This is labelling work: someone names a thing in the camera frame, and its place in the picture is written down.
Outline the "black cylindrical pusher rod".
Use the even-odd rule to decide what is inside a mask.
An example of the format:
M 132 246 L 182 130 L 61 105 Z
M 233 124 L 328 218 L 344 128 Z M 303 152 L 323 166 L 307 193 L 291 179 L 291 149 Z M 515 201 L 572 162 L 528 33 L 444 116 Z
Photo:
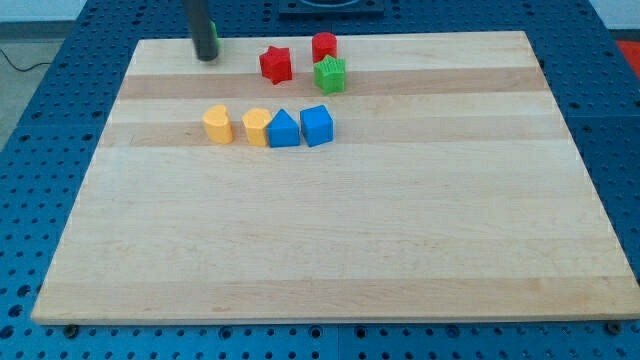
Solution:
M 182 0 L 196 57 L 213 61 L 218 57 L 212 48 L 209 3 L 207 0 Z

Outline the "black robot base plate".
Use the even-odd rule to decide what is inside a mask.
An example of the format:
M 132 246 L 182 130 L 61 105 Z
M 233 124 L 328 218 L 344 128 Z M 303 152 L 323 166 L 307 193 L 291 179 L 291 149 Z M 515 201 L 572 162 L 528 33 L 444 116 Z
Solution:
M 385 0 L 277 0 L 280 18 L 292 16 L 381 15 Z

